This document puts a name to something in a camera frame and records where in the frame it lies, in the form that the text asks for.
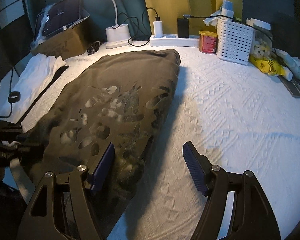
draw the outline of brown cloth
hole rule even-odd
[[[67,84],[30,131],[45,145],[43,158],[21,160],[38,185],[47,171],[70,172],[92,155],[115,147],[114,164],[92,200],[107,236],[135,194],[151,145],[159,134],[178,82],[180,56],[173,49],[104,56]]]

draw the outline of yellow can lid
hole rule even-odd
[[[208,31],[199,31],[200,35],[209,36],[209,37],[218,37],[218,34]]]

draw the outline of metal screw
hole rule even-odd
[[[252,171],[246,171],[246,175],[248,177],[253,177],[253,172]]]
[[[77,167],[77,170],[78,170],[78,171],[84,171],[86,168],[87,168],[86,165],[79,165],[79,166]]]
[[[219,165],[212,165],[211,168],[212,168],[213,171],[220,171],[221,170]]]
[[[46,174],[44,175],[46,178],[50,178],[50,177],[52,177],[53,176],[53,173],[52,173],[52,171],[48,171],[48,172],[46,172]]]

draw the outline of desk lamp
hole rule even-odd
[[[118,25],[118,10],[115,1],[112,0],[115,10],[115,26],[106,28],[106,35],[108,42],[106,43],[107,49],[113,49],[121,46],[128,45],[130,39],[129,27],[127,24]]]

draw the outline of red can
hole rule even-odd
[[[208,54],[215,53],[218,43],[218,34],[208,31],[199,31],[199,34],[199,50]]]

